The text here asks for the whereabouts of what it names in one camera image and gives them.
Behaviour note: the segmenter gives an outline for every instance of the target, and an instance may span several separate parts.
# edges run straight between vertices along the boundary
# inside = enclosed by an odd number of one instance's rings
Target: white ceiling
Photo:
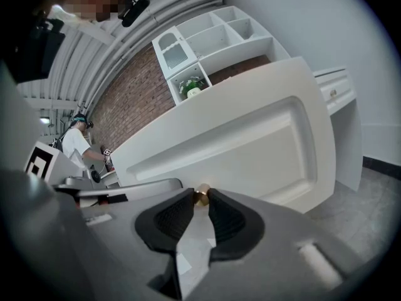
[[[190,0],[152,0],[150,7],[143,13],[143,20],[138,20],[140,26],[147,24],[147,21],[153,21],[155,25],[151,27],[155,33],[158,27],[163,24],[169,24],[179,14],[191,13],[192,10],[210,7],[211,5],[221,4],[222,0],[202,1],[196,3],[184,3],[184,9],[178,9],[177,13],[169,13],[169,17],[162,17],[161,13],[165,10],[158,10],[155,6],[168,4],[167,10],[172,10],[173,7],[182,5],[183,2]],[[55,58],[55,62],[50,71],[48,79],[36,80],[34,82],[22,83],[18,85],[18,90],[21,95],[26,98],[30,105],[36,109],[39,117],[49,117],[51,124],[44,125],[42,136],[60,135],[63,131],[63,123],[73,115],[74,111],[78,111],[78,101],[83,100],[83,104],[88,101],[89,90],[96,84],[95,79],[100,74],[100,71],[112,71],[112,75],[107,75],[101,83],[98,84],[99,92],[90,98],[93,106],[105,87],[111,82],[112,78],[122,69],[124,64],[133,57],[138,50],[138,41],[149,43],[152,37],[148,33],[144,33],[139,37],[135,37],[134,41],[130,40],[127,46],[124,45],[137,30],[133,30],[124,36],[112,50],[110,46],[124,35],[125,28],[122,27],[121,21],[104,21],[97,23],[72,24],[63,26],[61,30],[65,35],[65,40],[60,47],[60,50]],[[112,60],[116,52],[122,52],[124,61],[121,59]],[[106,60],[100,63],[102,56],[108,52]],[[89,87],[85,94],[83,92],[86,87]]]

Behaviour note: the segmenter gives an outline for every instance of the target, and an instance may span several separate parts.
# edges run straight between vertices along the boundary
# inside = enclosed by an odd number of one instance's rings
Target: person
[[[1,9],[8,10],[9,1],[0,0]],[[3,21],[7,28],[4,31],[1,44],[0,60],[12,58],[17,46],[23,44],[26,36],[31,32],[39,13],[49,15],[53,6],[62,8],[64,13],[75,15],[75,19],[85,21],[104,21],[117,17],[118,14],[126,12],[132,5],[133,0],[15,0],[13,11],[4,13]],[[60,9],[55,9],[55,14],[61,14]]]
[[[90,144],[84,138],[83,133],[85,133],[87,125],[88,121],[85,115],[75,115],[70,129],[67,130],[62,139],[63,153],[69,159],[71,159],[75,165],[82,169],[82,171],[88,169],[83,162],[84,157],[94,159],[96,161],[105,160],[105,156],[93,151],[90,147]]]

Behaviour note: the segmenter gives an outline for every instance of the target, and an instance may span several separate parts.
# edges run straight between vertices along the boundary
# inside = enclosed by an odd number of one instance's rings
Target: gray floor
[[[363,169],[357,192],[337,182],[334,194],[306,215],[369,261],[388,246],[399,208],[401,181]],[[195,207],[194,217],[177,246],[184,298],[207,273],[210,249],[216,244],[208,213],[208,207]]]
[[[357,192],[337,182],[334,194],[306,215],[369,261],[390,243],[400,205],[401,181],[363,168]]]

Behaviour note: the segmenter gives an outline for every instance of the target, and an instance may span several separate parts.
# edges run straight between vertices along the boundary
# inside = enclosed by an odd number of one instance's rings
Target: brick wall
[[[99,99],[90,119],[92,136],[114,151],[148,123],[174,107],[152,44],[138,52]]]

